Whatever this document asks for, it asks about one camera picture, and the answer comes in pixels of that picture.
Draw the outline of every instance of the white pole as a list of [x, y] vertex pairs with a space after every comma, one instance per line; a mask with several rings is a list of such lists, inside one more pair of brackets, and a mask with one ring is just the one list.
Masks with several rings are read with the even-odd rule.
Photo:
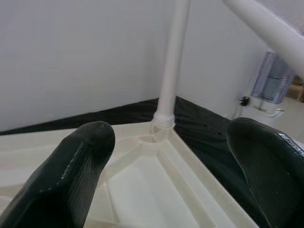
[[181, 56], [186, 34], [190, 0], [176, 0], [175, 13], [171, 27], [166, 59], [163, 70], [163, 79], [157, 111], [153, 123], [161, 128], [174, 126], [174, 103], [176, 87], [181, 67]]
[[300, 76], [304, 76], [304, 38], [284, 20], [255, 0], [224, 0]]

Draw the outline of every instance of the cream plastic base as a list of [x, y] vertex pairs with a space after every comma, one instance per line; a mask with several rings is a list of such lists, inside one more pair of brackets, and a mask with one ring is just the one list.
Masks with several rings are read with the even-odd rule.
[[[86, 228], [257, 227], [172, 129], [113, 126]], [[0, 137], [0, 211], [72, 130]]]

